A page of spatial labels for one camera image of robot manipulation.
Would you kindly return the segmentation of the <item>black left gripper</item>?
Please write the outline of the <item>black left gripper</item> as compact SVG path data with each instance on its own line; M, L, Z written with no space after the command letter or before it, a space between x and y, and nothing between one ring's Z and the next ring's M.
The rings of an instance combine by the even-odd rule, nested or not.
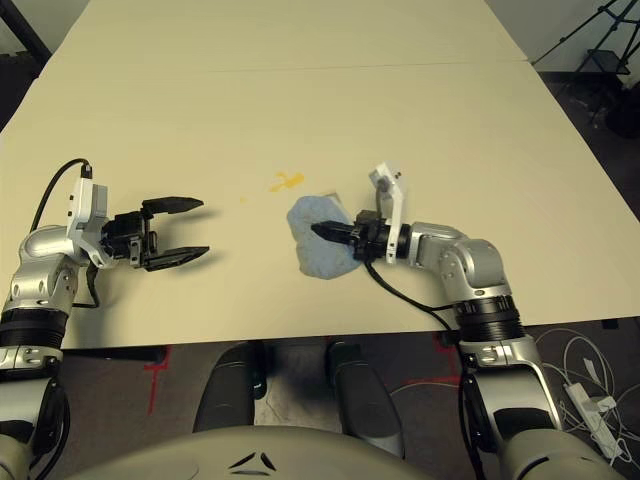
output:
M144 200L141 210L119 214L102 227L101 245L115 260L128 260L134 268L154 272L181 266L203 256L209 246L180 247L158 253L157 233L150 227L154 215L178 214L201 207L192 197L169 196Z

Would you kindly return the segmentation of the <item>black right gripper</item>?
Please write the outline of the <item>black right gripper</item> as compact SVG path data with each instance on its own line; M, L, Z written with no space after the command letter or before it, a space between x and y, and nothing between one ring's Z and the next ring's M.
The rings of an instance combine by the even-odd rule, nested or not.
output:
M322 221L312 224L311 229L327 241L352 246L356 260L386 257L390 226L376 211L360 211L354 226L337 221Z

